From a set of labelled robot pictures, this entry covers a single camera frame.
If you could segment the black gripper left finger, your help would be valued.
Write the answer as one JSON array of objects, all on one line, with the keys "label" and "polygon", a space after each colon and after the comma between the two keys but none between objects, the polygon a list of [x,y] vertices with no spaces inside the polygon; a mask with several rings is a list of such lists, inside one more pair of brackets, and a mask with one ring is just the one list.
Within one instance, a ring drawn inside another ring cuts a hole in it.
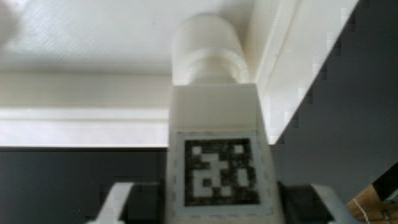
[{"label": "black gripper left finger", "polygon": [[162,217],[162,184],[116,182],[87,224],[156,224]]}]

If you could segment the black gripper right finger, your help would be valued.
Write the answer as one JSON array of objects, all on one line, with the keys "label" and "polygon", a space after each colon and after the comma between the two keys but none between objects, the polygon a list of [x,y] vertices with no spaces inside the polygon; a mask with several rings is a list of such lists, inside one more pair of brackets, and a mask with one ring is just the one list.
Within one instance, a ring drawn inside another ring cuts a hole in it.
[{"label": "black gripper right finger", "polygon": [[279,184],[286,224],[359,224],[334,189],[318,184]]}]

